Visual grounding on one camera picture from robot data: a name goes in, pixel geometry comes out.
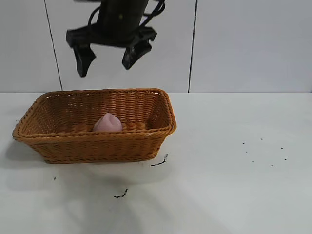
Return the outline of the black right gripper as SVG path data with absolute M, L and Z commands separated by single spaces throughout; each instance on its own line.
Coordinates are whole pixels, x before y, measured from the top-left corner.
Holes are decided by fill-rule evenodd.
M 122 58 L 126 70 L 151 51 L 149 40 L 155 39 L 156 31 L 140 23 L 147 3 L 147 0 L 103 0 L 86 26 L 67 30 L 66 41 L 74 50 L 81 78 L 86 77 L 96 58 L 90 44 L 127 47 Z

